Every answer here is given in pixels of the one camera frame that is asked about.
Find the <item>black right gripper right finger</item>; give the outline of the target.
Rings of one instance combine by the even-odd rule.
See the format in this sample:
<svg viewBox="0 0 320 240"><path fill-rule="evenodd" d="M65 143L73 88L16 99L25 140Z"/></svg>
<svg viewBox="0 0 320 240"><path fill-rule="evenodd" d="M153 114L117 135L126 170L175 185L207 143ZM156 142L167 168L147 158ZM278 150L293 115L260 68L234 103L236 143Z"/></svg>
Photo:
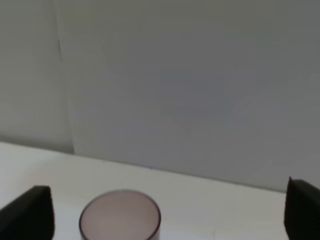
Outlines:
<svg viewBox="0 0 320 240"><path fill-rule="evenodd" d="M284 227L290 240L320 238L318 188L301 179L289 179L284 208Z"/></svg>

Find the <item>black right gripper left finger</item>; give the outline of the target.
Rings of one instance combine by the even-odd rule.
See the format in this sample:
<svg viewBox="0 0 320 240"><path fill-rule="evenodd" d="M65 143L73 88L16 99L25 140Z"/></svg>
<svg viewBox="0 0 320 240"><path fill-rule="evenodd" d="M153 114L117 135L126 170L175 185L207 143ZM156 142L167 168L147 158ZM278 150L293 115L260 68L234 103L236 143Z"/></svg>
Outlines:
<svg viewBox="0 0 320 240"><path fill-rule="evenodd" d="M51 188L33 186L0 209L2 240L52 240L55 213Z"/></svg>

